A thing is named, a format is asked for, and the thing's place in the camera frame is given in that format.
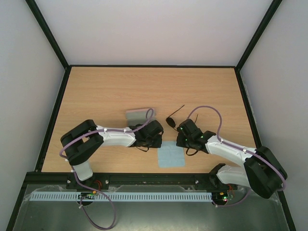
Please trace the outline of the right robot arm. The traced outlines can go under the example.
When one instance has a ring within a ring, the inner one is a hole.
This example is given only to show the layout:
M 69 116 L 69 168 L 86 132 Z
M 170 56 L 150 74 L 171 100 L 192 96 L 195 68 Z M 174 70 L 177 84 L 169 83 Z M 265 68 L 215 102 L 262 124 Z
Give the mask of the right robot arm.
M 217 155 L 236 164 L 235 167 L 224 165 L 210 176 L 214 188 L 219 189 L 225 184 L 242 185 L 268 199 L 285 186 L 287 173 L 269 148 L 244 147 L 217 133 L 202 132 L 191 119 L 182 122 L 177 132 L 178 147 Z

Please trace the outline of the light blue cleaning cloth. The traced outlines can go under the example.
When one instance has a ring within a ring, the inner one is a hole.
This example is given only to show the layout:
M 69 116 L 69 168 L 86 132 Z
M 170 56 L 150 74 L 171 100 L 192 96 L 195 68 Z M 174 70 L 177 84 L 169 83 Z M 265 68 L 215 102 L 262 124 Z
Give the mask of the light blue cleaning cloth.
M 158 166 L 160 168 L 184 167 L 184 149 L 178 147 L 175 141 L 164 141 L 157 150 Z

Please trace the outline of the black aviator sunglasses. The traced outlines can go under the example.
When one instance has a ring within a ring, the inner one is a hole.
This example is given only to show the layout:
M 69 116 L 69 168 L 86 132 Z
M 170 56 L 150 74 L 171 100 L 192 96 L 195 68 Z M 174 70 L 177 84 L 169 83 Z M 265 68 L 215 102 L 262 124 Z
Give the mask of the black aviator sunglasses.
M 182 134 L 194 133 L 198 130 L 196 124 L 198 115 L 193 116 L 193 112 L 187 112 L 184 110 L 185 105 L 182 104 L 175 108 L 165 119 L 165 122 L 173 130 Z

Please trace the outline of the pink glasses case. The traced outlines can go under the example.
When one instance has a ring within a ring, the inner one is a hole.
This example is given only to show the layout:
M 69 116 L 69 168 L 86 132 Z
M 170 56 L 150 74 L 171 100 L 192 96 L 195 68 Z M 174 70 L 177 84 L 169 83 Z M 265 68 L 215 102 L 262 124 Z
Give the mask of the pink glasses case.
M 125 112 L 128 126 L 141 126 L 149 119 L 149 121 L 155 120 L 155 110 L 151 108 L 134 109 Z

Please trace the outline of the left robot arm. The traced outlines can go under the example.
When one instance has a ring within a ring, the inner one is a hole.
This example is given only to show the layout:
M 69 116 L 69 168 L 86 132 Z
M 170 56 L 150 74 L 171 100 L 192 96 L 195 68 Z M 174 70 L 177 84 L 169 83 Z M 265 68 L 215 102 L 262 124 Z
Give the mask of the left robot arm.
M 60 156 L 69 162 L 78 179 L 85 181 L 93 176 L 89 158 L 98 148 L 160 148 L 163 133 L 164 129 L 157 120 L 125 128 L 106 128 L 97 126 L 93 120 L 88 119 L 60 138 L 63 146 Z

